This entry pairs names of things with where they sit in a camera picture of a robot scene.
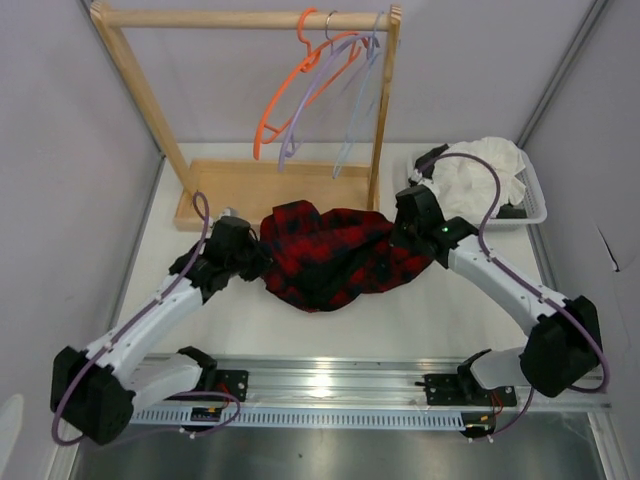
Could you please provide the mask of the aluminium mounting rail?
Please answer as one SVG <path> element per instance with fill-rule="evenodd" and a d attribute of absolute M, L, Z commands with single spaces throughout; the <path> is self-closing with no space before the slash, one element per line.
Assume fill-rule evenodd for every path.
<path fill-rule="evenodd" d="M 461 362 L 459 358 L 214 357 L 221 369 L 249 372 L 247 406 L 368 410 L 425 407 L 426 394 L 418 385 L 423 376 L 452 373 Z"/>

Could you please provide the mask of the orange plastic hanger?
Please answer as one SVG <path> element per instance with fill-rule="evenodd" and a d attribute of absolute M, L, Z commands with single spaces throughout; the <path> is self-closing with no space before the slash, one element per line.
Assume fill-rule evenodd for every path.
<path fill-rule="evenodd" d="M 298 108 L 300 100 L 315 77 L 316 72 L 330 54 L 329 40 L 326 36 L 329 38 L 337 36 L 338 40 L 336 45 L 339 46 L 347 36 L 356 35 L 357 32 L 368 34 L 354 29 L 342 29 L 336 33 L 331 33 L 329 31 L 329 26 L 331 24 L 331 20 L 337 15 L 337 12 L 332 10 L 323 17 L 324 39 L 319 42 L 315 42 L 307 34 L 309 29 L 308 21 L 312 19 L 313 15 L 318 14 L 319 12 L 320 10 L 314 6 L 308 7 L 303 10 L 296 22 L 295 36 L 296 40 L 304 47 L 303 57 L 284 77 L 263 110 L 253 137 L 252 156 L 255 160 L 259 160 L 263 157 L 263 148 L 265 146 L 270 145 L 277 140 L 280 140 L 281 142 L 283 141 L 285 131 L 291 117 Z M 338 76 L 337 79 L 334 80 L 309 107 L 305 108 L 303 113 L 335 84 L 339 84 L 342 88 L 349 77 L 357 70 L 364 60 L 365 51 L 364 49 L 361 49 L 358 59 L 353 62 L 340 76 Z"/>

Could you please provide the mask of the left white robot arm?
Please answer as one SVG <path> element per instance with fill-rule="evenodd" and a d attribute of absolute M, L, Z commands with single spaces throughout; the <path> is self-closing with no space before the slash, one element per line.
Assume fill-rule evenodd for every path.
<path fill-rule="evenodd" d="M 148 303 L 124 324 L 85 348 L 62 349 L 54 358 L 50 408 L 53 440 L 64 440 L 66 422 L 81 438 L 98 445 L 114 441 L 138 412 L 172 397 L 217 397 L 237 403 L 218 390 L 217 362 L 195 347 L 184 347 L 150 368 L 141 362 L 176 325 L 202 308 L 229 281 L 255 278 L 267 263 L 250 223 L 222 216 L 209 233 L 170 267 Z"/>

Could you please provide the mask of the lilac plastic hanger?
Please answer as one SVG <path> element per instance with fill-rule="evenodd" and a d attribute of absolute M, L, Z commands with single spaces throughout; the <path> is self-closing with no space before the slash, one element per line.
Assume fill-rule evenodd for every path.
<path fill-rule="evenodd" d="M 346 91 L 346 89 L 350 86 L 354 79 L 359 76 L 360 72 L 365 71 L 364 79 L 361 81 L 361 86 L 355 102 L 355 106 L 352 108 L 351 120 L 347 127 L 347 133 L 344 140 L 344 143 L 347 144 L 347 146 L 343 146 L 340 149 L 338 159 L 334 162 L 333 165 L 332 178 L 335 179 L 339 176 L 342 165 L 354 143 L 352 129 L 354 126 L 356 114 L 358 113 L 364 89 L 369 84 L 371 70 L 373 69 L 375 62 L 377 61 L 377 58 L 380 56 L 380 53 L 378 52 L 380 43 L 377 38 L 377 27 L 383 14 L 383 11 L 377 14 L 371 33 L 364 34 L 357 32 L 356 35 L 347 36 L 339 46 L 336 45 L 336 42 L 338 40 L 337 36 L 333 38 L 329 38 L 328 36 L 326 36 L 326 38 L 329 40 L 330 54 L 326 58 L 322 66 L 319 68 L 319 70 L 316 72 L 315 77 L 309 84 L 304 96 L 300 100 L 298 108 L 291 117 L 291 120 L 285 131 L 278 157 L 279 173 L 284 171 L 286 160 L 292 158 L 299 150 L 301 145 L 305 142 L 305 140 L 300 140 L 299 142 L 297 142 L 294 139 L 295 127 L 299 122 L 304 109 L 309 107 L 315 101 L 315 99 L 319 95 L 321 95 L 334 80 L 337 79 L 338 76 L 340 76 L 353 62 L 355 62 L 360 55 L 360 50 L 364 49 L 366 58 L 364 63 L 360 65 L 358 69 L 349 77 L 336 97 L 329 102 L 329 105 L 324 109 L 324 111 L 320 114 L 320 117 L 314 123 L 314 125 L 317 126 L 323 120 L 323 118 L 330 113 L 332 105 L 338 101 L 339 97 Z"/>

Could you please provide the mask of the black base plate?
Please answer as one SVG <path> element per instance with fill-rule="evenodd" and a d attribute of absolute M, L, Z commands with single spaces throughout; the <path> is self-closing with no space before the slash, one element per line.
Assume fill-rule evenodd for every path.
<path fill-rule="evenodd" d="M 515 407 L 518 404 L 513 387 L 487 390 L 472 378 L 458 374 L 425 374 L 414 385 L 424 391 L 430 406 Z"/>
<path fill-rule="evenodd" d="M 224 392 L 244 402 L 247 397 L 250 373 L 247 370 L 219 369 L 215 373 L 212 390 Z"/>

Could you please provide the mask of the black garment in basket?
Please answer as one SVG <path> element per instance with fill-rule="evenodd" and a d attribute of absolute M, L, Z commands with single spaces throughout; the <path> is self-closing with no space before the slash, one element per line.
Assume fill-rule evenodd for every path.
<path fill-rule="evenodd" d="M 431 178 L 437 158 L 443 155 L 448 149 L 448 144 L 442 144 L 438 147 L 432 148 L 415 160 L 414 169 L 423 177 Z"/>

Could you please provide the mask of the red black plaid skirt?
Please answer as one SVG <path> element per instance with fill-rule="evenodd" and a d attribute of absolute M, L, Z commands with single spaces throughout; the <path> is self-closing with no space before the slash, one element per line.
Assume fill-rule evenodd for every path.
<path fill-rule="evenodd" d="M 266 290 L 305 312 L 331 312 L 362 294 L 413 281 L 432 259 L 391 243 L 393 223 L 369 210 L 319 212 L 307 200 L 276 206 L 260 224 L 270 257 Z"/>

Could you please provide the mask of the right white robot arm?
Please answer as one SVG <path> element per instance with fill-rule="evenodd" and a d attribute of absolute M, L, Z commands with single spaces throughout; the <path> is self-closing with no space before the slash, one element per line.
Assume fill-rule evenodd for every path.
<path fill-rule="evenodd" d="M 577 390 L 578 381 L 596 368 L 602 370 L 596 389 L 606 389 L 609 365 L 595 305 L 584 296 L 570 299 L 525 278 L 489 247 L 483 231 L 461 217 L 445 219 L 430 189 L 414 186 L 397 194 L 391 241 L 474 284 L 527 338 L 521 348 L 482 351 L 461 364 L 456 389 L 464 401 L 479 403 L 506 386 L 529 386 L 554 398 Z"/>

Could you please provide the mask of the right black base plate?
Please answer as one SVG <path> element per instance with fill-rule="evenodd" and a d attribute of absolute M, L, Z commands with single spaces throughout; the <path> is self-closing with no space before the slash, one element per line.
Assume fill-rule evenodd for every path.
<path fill-rule="evenodd" d="M 518 404 L 513 387 L 487 390 L 472 378 L 458 374 L 425 374 L 414 385 L 424 391 L 430 406 L 515 407 Z"/>

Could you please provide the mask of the white crumpled cloth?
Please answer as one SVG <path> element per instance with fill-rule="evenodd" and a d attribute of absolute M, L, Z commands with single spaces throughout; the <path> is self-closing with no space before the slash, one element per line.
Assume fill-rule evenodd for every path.
<path fill-rule="evenodd" d="M 438 200 L 445 219 L 462 217 L 480 224 L 508 204 L 519 205 L 526 193 L 518 175 L 525 170 L 521 150 L 510 140 L 484 137 L 455 143 L 449 156 L 435 162 L 426 185 Z"/>

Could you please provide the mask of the wooden clothes rack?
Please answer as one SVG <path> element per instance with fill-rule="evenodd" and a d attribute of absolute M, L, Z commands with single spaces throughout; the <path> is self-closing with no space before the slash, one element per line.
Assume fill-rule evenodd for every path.
<path fill-rule="evenodd" d="M 221 205 L 233 200 L 241 213 L 257 225 L 273 204 L 297 197 L 311 200 L 324 209 L 347 207 L 376 211 L 380 207 L 380 160 L 391 96 L 395 57 L 399 45 L 402 9 L 393 5 L 388 11 L 373 13 L 324 13 L 196 10 L 120 10 L 104 1 L 89 8 L 90 18 L 114 61 L 154 140 L 170 163 L 182 187 L 173 224 L 180 231 L 193 231 L 198 214 L 188 205 L 187 196 L 204 194 L 209 203 Z M 349 166 L 343 180 L 328 177 L 330 166 L 321 162 L 296 162 L 278 167 L 273 162 L 250 164 L 247 161 L 195 158 L 186 161 L 172 129 L 131 49 L 126 28 L 169 28 L 208 30 L 335 30 L 339 38 L 354 44 L 359 32 L 386 34 L 382 86 L 377 102 L 375 138 L 369 165 Z"/>

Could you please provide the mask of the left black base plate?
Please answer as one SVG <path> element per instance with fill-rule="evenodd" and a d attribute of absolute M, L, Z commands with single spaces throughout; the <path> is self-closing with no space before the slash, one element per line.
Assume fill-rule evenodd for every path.
<path fill-rule="evenodd" d="M 244 402 L 247 397 L 250 373 L 247 370 L 219 369 L 215 373 L 212 390 L 224 392 Z"/>

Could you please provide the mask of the white plastic basket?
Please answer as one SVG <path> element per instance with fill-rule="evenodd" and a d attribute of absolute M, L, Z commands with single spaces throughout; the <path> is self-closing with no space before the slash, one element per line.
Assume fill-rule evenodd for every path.
<path fill-rule="evenodd" d="M 513 230 L 521 226 L 536 225 L 547 218 L 547 208 L 535 169 L 528 155 L 517 149 L 525 168 L 516 174 L 516 178 L 525 185 L 523 200 L 512 207 L 500 210 L 497 218 L 492 218 L 487 225 L 488 230 Z"/>

